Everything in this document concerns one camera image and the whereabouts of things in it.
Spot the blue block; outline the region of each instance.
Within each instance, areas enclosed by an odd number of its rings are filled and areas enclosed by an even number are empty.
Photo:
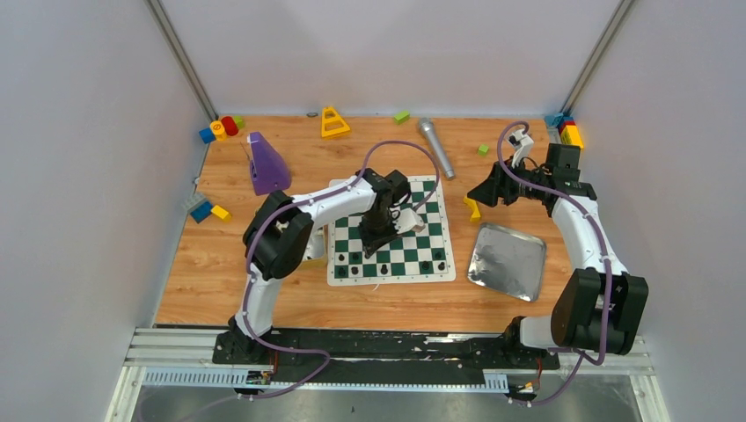
[[[200,131],[200,138],[205,143],[210,143],[215,140],[215,134],[212,133],[212,129],[209,127]]]
[[[204,201],[200,206],[189,213],[196,222],[202,222],[204,219],[210,216],[210,210],[212,210],[212,204],[208,200]]]
[[[562,118],[565,117],[562,113],[556,113],[551,114],[549,116],[544,116],[544,123],[547,127],[555,127],[559,125],[562,122]]]

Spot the green and white chessboard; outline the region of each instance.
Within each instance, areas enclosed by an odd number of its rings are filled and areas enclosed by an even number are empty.
[[[343,180],[332,180],[330,186]],[[433,189],[435,176],[409,178],[412,197],[402,208],[417,204]],[[328,267],[330,286],[363,284],[429,283],[453,281],[456,266],[450,244],[448,218],[445,214],[442,186],[418,210],[426,223],[420,233],[405,233],[383,246],[372,257],[365,258],[358,224],[362,215],[350,215],[329,224]]]

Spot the black metal base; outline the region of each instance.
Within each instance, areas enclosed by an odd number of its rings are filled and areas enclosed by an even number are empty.
[[[329,366],[314,382],[481,384],[483,369],[558,369],[559,359],[546,351],[510,344],[503,336],[479,337],[447,332],[272,329],[262,337],[286,347],[327,350]],[[296,382],[324,360],[319,355],[275,353],[243,335],[231,319],[218,335],[213,362],[275,363],[273,381]]]

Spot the red block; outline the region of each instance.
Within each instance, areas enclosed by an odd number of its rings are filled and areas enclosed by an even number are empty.
[[[220,119],[221,123],[223,123],[223,127],[225,127],[225,133],[228,134],[228,136],[233,136],[238,133],[238,126],[236,125],[236,122],[233,121],[233,118],[230,116],[225,116],[222,119]]]

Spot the cable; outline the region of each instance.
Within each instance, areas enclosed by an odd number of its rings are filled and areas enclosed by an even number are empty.
[[[251,334],[252,338],[255,339],[257,343],[263,345],[264,347],[276,350],[278,352],[285,352],[285,353],[320,354],[324,356],[324,363],[322,363],[318,368],[316,368],[310,374],[306,375],[302,380],[287,387],[286,389],[281,389],[278,391],[273,391],[271,393],[266,393],[266,394],[257,395],[257,396],[247,396],[246,398],[249,398],[250,400],[255,400],[255,399],[262,399],[262,398],[272,398],[272,397],[282,396],[283,394],[287,394],[290,391],[293,391],[294,389],[297,389],[304,383],[308,382],[314,376],[316,376],[329,364],[329,361],[332,359],[332,355],[330,355],[329,352],[327,352],[326,350],[291,349],[288,347],[273,345],[267,342],[266,340],[264,340],[263,338],[257,336],[256,332],[254,332],[251,326],[251,323],[249,322],[249,319],[248,319],[248,306],[249,306],[249,296],[251,295],[251,292],[252,292],[252,286],[253,286],[254,281],[256,280],[255,278],[256,274],[254,274],[254,272],[252,271],[252,259],[253,259],[254,252],[256,251],[257,244],[259,244],[259,239],[261,239],[261,236],[264,234],[265,230],[267,230],[267,227],[269,227],[269,224],[272,221],[274,221],[274,219],[276,219],[278,216],[280,216],[282,213],[295,207],[302,207],[304,205],[308,205],[314,200],[324,200],[326,198],[331,198],[334,195],[346,192],[348,187],[357,185],[357,183],[362,179],[363,172],[365,171],[366,168],[368,168],[368,161],[370,160],[370,156],[373,154],[373,151],[375,151],[376,149],[384,145],[391,145],[391,144],[406,145],[406,146],[410,146],[410,147],[418,149],[430,159],[430,162],[433,164],[433,167],[435,168],[435,185],[433,186],[433,190],[430,191],[427,195],[425,195],[425,197],[420,202],[418,202],[417,205],[413,207],[413,209],[416,211],[422,205],[424,205],[425,202],[427,202],[430,199],[430,197],[433,196],[433,194],[435,193],[435,189],[437,189],[438,185],[440,184],[440,179],[441,179],[440,169],[438,168],[438,165],[435,162],[435,159],[433,158],[433,156],[430,155],[430,153],[426,149],[422,148],[420,145],[417,145],[412,142],[407,142],[407,141],[383,141],[383,142],[377,143],[376,145],[373,146],[373,148],[371,148],[368,151],[368,153],[365,155],[365,158],[362,160],[362,167],[360,171],[357,172],[357,177],[352,182],[341,186],[339,189],[335,189],[328,193],[320,194],[317,197],[309,198],[308,200],[301,200],[298,202],[291,202],[290,204],[284,207],[278,208],[261,224],[261,226],[257,230],[256,235],[254,235],[252,243],[249,246],[249,251],[246,254],[246,272],[249,274],[249,280],[246,282],[244,300],[241,302],[241,314],[244,318],[244,324],[246,326],[246,329],[249,331],[249,334]]]
[[[594,233],[596,234],[596,238],[598,239],[598,245],[601,249],[601,256],[603,260],[603,269],[606,272],[606,286],[604,286],[603,291],[603,309],[601,311],[601,344],[598,347],[598,358],[594,359],[590,357],[587,353],[585,353],[583,350],[573,349],[574,352],[580,354],[580,359],[578,359],[578,363],[575,364],[575,368],[570,373],[570,375],[565,380],[565,383],[562,384],[562,387],[560,387],[554,394],[551,396],[543,399],[538,400],[535,402],[524,402],[522,400],[516,400],[519,403],[523,403],[526,405],[542,405],[542,404],[549,404],[552,402],[555,398],[559,397],[560,394],[565,391],[567,386],[570,384],[570,382],[575,378],[575,374],[577,374],[578,369],[581,366],[581,363],[583,360],[587,360],[588,362],[599,366],[603,364],[603,361],[606,359],[606,338],[607,338],[607,331],[608,331],[608,324],[609,324],[609,305],[611,302],[611,260],[609,259],[609,249],[606,247],[606,239],[603,236],[603,231],[601,231],[601,226],[598,225],[598,222],[596,219],[593,218],[588,212],[588,210],[577,200],[572,198],[570,195],[557,191],[555,189],[552,189],[550,187],[545,187],[541,185],[536,185],[534,183],[531,183],[528,180],[524,180],[522,178],[519,178],[515,175],[515,173],[510,170],[510,168],[505,164],[505,161],[502,158],[502,143],[505,141],[505,135],[508,133],[508,131],[516,126],[524,126],[525,129],[523,132],[526,134],[529,132],[529,123],[527,121],[519,120],[514,121],[507,125],[504,129],[502,129],[502,132],[500,133],[500,137],[497,140],[497,159],[498,163],[500,163],[500,167],[505,171],[506,174],[510,178],[512,178],[515,182],[528,186],[532,189],[536,189],[541,192],[549,193],[552,195],[556,195],[563,200],[566,200],[567,202],[571,203],[574,207],[578,208],[578,210],[583,214],[588,220],[588,223],[590,224],[590,227],[593,229]]]

